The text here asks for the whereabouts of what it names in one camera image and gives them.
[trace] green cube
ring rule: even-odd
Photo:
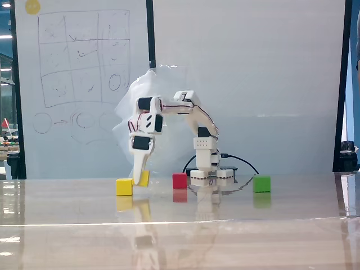
[[[254,192],[271,192],[271,177],[255,175],[253,179]]]

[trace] whiteboard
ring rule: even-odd
[[[46,0],[36,14],[29,1],[15,1],[27,178],[127,176],[111,130],[149,68],[146,0]]]
[[[345,0],[154,0],[156,63],[186,68],[221,152],[264,174],[331,172],[344,11]]]

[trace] table surface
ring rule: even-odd
[[[0,269],[360,269],[359,181],[152,177],[133,197],[115,179],[0,181]]]

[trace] red flag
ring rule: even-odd
[[[2,124],[1,124],[1,127],[7,128],[8,125],[9,125],[9,122],[8,122],[8,121],[6,120],[6,118],[5,118],[4,121],[3,121]]]

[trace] transparent plastic sheet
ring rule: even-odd
[[[115,113],[123,119],[112,131],[127,160],[133,165],[133,155],[129,152],[128,120],[135,110],[140,97],[161,96],[172,99],[176,91],[187,90],[186,68],[160,66],[150,69],[130,86],[129,91],[119,102]],[[146,169],[158,176],[171,176],[181,172],[185,163],[195,154],[194,134],[183,115],[163,115],[163,132],[155,137],[155,149],[146,163]]]

